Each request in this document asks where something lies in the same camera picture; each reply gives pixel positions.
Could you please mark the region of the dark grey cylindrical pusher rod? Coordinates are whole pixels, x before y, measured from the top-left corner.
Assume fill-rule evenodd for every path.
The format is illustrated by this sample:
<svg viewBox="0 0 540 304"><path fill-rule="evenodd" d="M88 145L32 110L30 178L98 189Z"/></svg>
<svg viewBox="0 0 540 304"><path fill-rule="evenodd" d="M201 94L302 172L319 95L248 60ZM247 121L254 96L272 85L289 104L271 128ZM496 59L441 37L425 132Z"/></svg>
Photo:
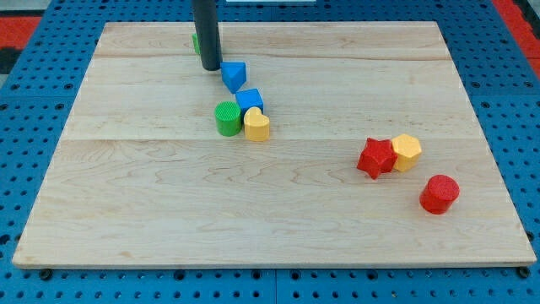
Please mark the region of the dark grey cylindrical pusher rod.
<svg viewBox="0 0 540 304"><path fill-rule="evenodd" d="M192 0L192 12L202 67L208 71L219 70L222 53L216 3L214 0Z"/></svg>

